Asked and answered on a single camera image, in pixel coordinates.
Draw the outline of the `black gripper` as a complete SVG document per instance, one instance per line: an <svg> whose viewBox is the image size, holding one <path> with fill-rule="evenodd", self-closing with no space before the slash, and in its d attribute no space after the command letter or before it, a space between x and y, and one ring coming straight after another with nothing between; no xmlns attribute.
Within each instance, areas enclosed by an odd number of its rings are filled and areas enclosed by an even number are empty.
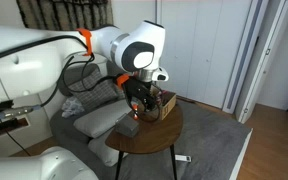
<svg viewBox="0 0 288 180"><path fill-rule="evenodd" d="M137 98L144 105L147 111L156 109L156 100L143 82L137 80L136 78L130 77L122 84L122 88L126 93L128 100Z"/></svg>

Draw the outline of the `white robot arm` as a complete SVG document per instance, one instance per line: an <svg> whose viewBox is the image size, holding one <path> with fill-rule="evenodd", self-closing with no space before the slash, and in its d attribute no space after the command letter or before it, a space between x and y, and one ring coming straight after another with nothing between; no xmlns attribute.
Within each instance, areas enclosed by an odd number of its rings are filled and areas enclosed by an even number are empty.
<svg viewBox="0 0 288 180"><path fill-rule="evenodd" d="M163 26L143 21L125 33L115 26L97 30L51 31L0 26L0 102L50 88L75 55L99 54L126 73L116 77L125 94L151 111L156 108L149 84L166 81L159 66L165 42ZM52 147L31 157L0 158L0 180L98 180L72 152Z"/></svg>

